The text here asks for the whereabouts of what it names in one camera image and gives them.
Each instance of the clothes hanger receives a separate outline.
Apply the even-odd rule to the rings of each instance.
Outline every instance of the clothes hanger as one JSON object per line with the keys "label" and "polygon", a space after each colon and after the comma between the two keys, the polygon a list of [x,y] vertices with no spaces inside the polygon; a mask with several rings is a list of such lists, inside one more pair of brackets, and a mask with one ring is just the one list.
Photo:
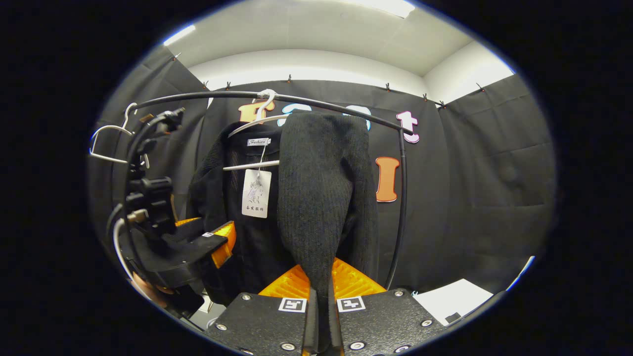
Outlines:
{"label": "clothes hanger", "polygon": [[[274,90],[272,89],[264,89],[262,91],[260,91],[258,94],[268,94],[268,100],[266,100],[266,103],[262,106],[260,106],[260,108],[257,110],[257,117],[255,118],[255,120],[253,120],[252,122],[249,122],[248,124],[238,127],[237,129],[233,130],[233,132],[231,132],[229,134],[228,137],[233,136],[234,134],[247,129],[248,127],[251,126],[255,126],[255,125],[259,125],[263,122],[266,121],[272,121],[272,120],[277,120],[280,117],[287,117],[288,115],[277,115],[277,116],[272,116],[272,117],[267,117],[267,118],[261,118],[261,112],[264,110],[264,108],[266,108],[266,106],[268,106],[268,104],[270,104],[274,99],[275,99],[275,95],[277,94]],[[222,170],[239,170],[239,169],[249,169],[249,168],[261,168],[261,167],[270,167],[270,166],[274,166],[274,165],[279,165],[279,161],[269,161],[269,162],[262,162],[262,160],[264,159],[264,152],[266,152],[266,146],[268,146],[267,144],[264,145],[264,150],[261,152],[261,159],[259,163],[251,163],[248,165],[236,165],[236,166],[231,166],[231,167],[224,167],[222,168]]]}
{"label": "clothes hanger", "polygon": [[[92,143],[92,148],[88,148],[88,153],[90,154],[90,156],[93,156],[93,157],[96,157],[96,158],[99,158],[99,159],[102,159],[102,160],[110,161],[110,162],[126,163],[127,164],[127,161],[124,161],[124,160],[118,160],[116,158],[103,156],[103,155],[98,155],[97,153],[94,152],[94,148],[97,145],[97,138],[99,137],[99,132],[102,131],[102,130],[115,129],[115,130],[119,130],[121,132],[126,133],[126,135],[128,135],[128,136],[133,136],[134,135],[134,132],[130,132],[130,131],[125,129],[125,126],[127,125],[127,122],[129,121],[128,113],[130,111],[130,108],[132,106],[134,106],[134,105],[136,105],[136,103],[131,103],[125,109],[125,114],[124,114],[125,115],[125,121],[123,121],[123,125],[121,125],[121,126],[105,125],[105,126],[102,126],[102,127],[98,128],[97,131],[95,131],[92,134],[92,137],[90,138],[90,140],[91,141],[94,140],[94,142]],[[146,165],[145,167],[147,169],[149,169],[149,158],[147,157],[147,154],[145,154],[143,156],[144,156],[145,160],[143,162],[141,162],[141,165]]]}
{"label": "clothes hanger", "polygon": [[264,89],[264,90],[260,91],[258,94],[260,94],[260,95],[267,94],[268,95],[268,100],[266,100],[266,103],[264,105],[260,106],[260,108],[257,109],[257,116],[256,116],[255,120],[253,120],[252,122],[249,122],[248,124],[246,124],[244,126],[240,126],[240,127],[236,128],[227,137],[231,137],[234,134],[236,134],[236,133],[238,133],[238,132],[240,132],[242,130],[246,130],[246,129],[248,129],[251,126],[259,125],[259,124],[262,124],[262,123],[267,122],[267,121],[278,120],[280,118],[285,118],[285,117],[288,117],[288,115],[290,115],[290,114],[284,114],[284,115],[271,116],[271,117],[267,117],[267,118],[261,118],[262,111],[266,108],[266,106],[268,106],[268,104],[270,104],[275,99],[275,96],[277,95],[277,93],[274,90],[272,90],[272,89]]}

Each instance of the clothing rack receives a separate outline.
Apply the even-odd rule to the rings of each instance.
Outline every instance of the clothing rack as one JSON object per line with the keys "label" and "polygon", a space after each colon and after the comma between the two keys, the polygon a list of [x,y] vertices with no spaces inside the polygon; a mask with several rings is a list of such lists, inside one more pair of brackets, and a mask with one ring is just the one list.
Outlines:
{"label": "clothing rack", "polygon": [[[182,101],[182,100],[191,100],[191,99],[207,99],[207,98],[248,98],[248,99],[268,99],[269,95],[267,93],[262,92],[250,92],[250,91],[205,91],[205,92],[190,92],[186,94],[178,94],[165,96],[162,98],[156,98],[152,100],[145,101],[144,103],[139,103],[136,105],[132,105],[129,110],[137,110],[140,108],[145,108],[147,106],[158,105],[163,103],[170,103],[172,101]],[[413,131],[409,129],[405,129],[398,124],[394,124],[390,121],[384,120],[379,117],[375,117],[373,115],[368,115],[366,113],[358,112],[356,110],[348,109],[343,106],[334,105],[330,103],[326,103],[324,101],[312,100],[301,98],[298,96],[290,96],[283,94],[275,94],[275,100],[289,102],[289,103],[297,103],[297,104],[305,104],[310,106],[315,106],[317,108],[323,108],[332,111],[338,111],[341,113],[346,113],[352,116],[361,117],[371,122],[375,122],[376,124],[380,124],[391,129],[394,129],[398,132],[398,141],[400,146],[400,164],[401,164],[401,201],[400,201],[400,216],[398,221],[398,234],[396,235],[396,247],[394,249],[394,254],[391,259],[391,266],[389,267],[389,274],[387,276],[387,281],[385,282],[385,289],[389,290],[391,287],[391,283],[394,279],[394,275],[396,273],[396,267],[398,265],[398,258],[400,256],[400,252],[402,249],[402,239],[404,234],[404,222],[406,220],[406,186],[407,186],[407,169],[406,169],[406,153],[404,148],[404,134],[413,135]]]}

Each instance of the pink letter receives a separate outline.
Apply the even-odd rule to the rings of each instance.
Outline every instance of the pink letter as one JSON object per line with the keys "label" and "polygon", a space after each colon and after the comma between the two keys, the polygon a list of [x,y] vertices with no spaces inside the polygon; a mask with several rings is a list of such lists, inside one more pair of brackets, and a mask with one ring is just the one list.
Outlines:
{"label": "pink letter", "polygon": [[[405,129],[409,129],[411,131],[413,131],[413,125],[418,124],[418,119],[411,117],[410,111],[399,113],[396,115],[396,118],[402,121],[401,123],[402,127],[404,127]],[[416,143],[420,140],[420,136],[417,134],[413,134],[413,135],[404,134],[404,139],[410,143]]]}

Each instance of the black fabric backdrop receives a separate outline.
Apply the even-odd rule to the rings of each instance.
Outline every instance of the black fabric backdrop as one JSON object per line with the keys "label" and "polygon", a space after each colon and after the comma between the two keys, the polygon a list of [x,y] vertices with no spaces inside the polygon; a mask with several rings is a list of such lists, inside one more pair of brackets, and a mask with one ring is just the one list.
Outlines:
{"label": "black fabric backdrop", "polygon": [[449,155],[446,233],[436,249],[443,278],[506,289],[543,254],[555,208],[555,155],[547,122],[512,75],[439,110]]}
{"label": "black fabric backdrop", "polygon": [[[172,59],[173,54],[164,46],[156,48],[144,58],[111,94],[94,128],[104,125],[121,126],[125,120],[123,112],[130,103],[206,90],[181,62]],[[207,103],[207,99],[194,99],[142,108],[136,114],[131,110],[129,114],[126,128],[132,132],[141,127],[139,119],[148,113],[157,115],[179,107],[186,109],[182,128],[168,139],[159,139],[156,149],[148,155],[150,169],[147,177],[170,176],[173,180],[174,202],[179,207],[184,205],[191,178],[190,172],[195,169],[196,133],[202,124]],[[117,130],[104,130],[99,133],[94,152],[125,160],[130,140],[130,136]],[[119,266],[114,256],[111,237],[105,236],[105,227],[112,209],[121,202],[125,165],[89,156],[88,173],[92,222],[110,258]]]}
{"label": "black fabric backdrop", "polygon": [[[512,283],[531,255],[539,255],[553,207],[553,151],[546,121],[516,75],[458,99],[439,113],[435,104],[418,96],[345,82],[280,80],[230,88],[264,89],[364,106],[372,115],[397,124],[396,115],[403,111],[418,120],[413,130],[420,140],[406,143],[407,221],[392,286],[427,291],[466,278],[496,293]],[[199,135],[200,159],[217,133],[239,120],[238,108],[250,103],[251,99],[213,100]],[[266,115],[281,115],[287,104],[276,102]],[[372,123],[370,158],[399,159],[397,135]],[[379,168],[374,168],[378,182]],[[400,189],[397,168],[398,196]],[[379,283],[386,280],[394,251],[399,202],[379,203]]]}
{"label": "black fabric backdrop", "polygon": [[[121,125],[131,102],[203,89],[173,54],[158,48],[113,93],[96,127]],[[398,113],[418,120],[417,143],[406,142],[409,188],[403,249],[393,285],[420,292],[461,278],[496,293],[506,289],[531,255],[540,255],[555,193],[554,156],[546,121],[528,89],[513,75],[475,91],[438,111],[431,101],[397,91],[345,82],[284,80],[231,87],[235,91],[273,89],[341,106],[364,106],[372,115],[399,124]],[[216,135],[239,121],[251,99],[207,99],[166,103],[130,112],[128,130],[138,129],[147,113],[185,107],[183,127],[162,139],[149,155],[148,177],[170,176],[175,206],[184,217],[191,177]],[[291,103],[275,102],[267,116],[281,115]],[[265,125],[277,125],[268,122]],[[370,158],[399,159],[398,132],[372,123]],[[96,153],[123,158],[129,137],[109,130],[99,135]],[[115,259],[106,220],[120,201],[124,165],[89,158],[92,219],[110,258]],[[384,283],[395,247],[398,199],[379,203],[379,283]],[[379,168],[374,165],[374,181]]]}

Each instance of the white paper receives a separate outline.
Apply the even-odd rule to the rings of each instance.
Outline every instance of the white paper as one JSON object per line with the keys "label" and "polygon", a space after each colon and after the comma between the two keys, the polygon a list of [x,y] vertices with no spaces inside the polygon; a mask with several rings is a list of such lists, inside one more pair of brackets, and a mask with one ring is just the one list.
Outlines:
{"label": "white paper", "polygon": [[444,326],[449,324],[446,321],[446,317],[455,313],[459,313],[463,317],[482,305],[490,297],[492,297],[492,293],[468,282],[466,279],[460,279],[447,286],[413,296],[424,309],[428,310]]}
{"label": "white paper", "polygon": [[252,217],[268,217],[268,194],[272,172],[247,169],[242,191],[242,214]]}

